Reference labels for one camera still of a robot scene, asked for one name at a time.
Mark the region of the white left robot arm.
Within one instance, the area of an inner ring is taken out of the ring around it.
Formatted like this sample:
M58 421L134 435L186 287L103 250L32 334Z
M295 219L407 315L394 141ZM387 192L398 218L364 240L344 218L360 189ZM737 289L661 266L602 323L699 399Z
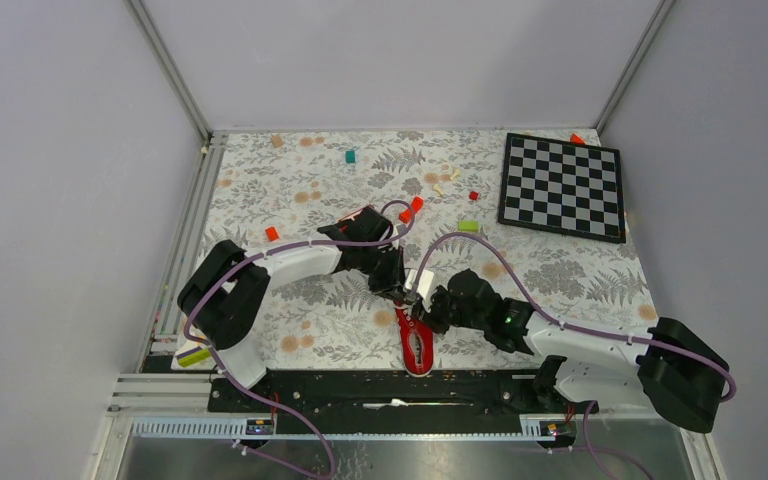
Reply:
M407 234L366 206L307 239L245 250L231 240L215 244L177 296L186 317L183 335L203 345L234 384L232 398L248 411L269 401L267 368L249 338L274 289L309 277L359 271L371 293L393 301L407 295L399 242Z

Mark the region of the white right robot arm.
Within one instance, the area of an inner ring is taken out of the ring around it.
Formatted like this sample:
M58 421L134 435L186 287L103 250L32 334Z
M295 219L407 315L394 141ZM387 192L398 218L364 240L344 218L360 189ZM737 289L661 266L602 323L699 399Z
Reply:
M446 285L431 272L410 272L405 287L416 291L414 311L434 333L472 329L503 352L540 359L533 396L543 410L594 401L653 411L697 433L714 427L729 365L676 319L609 331L592 322L552 322L531 303L502 297L470 269Z

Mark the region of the red canvas sneaker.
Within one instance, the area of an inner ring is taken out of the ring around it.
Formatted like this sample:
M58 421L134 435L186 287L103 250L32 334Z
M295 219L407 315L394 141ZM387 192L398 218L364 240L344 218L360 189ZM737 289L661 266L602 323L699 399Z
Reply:
M395 312L404 368L414 377L428 375L434 362L432 330L407 305L397 303Z

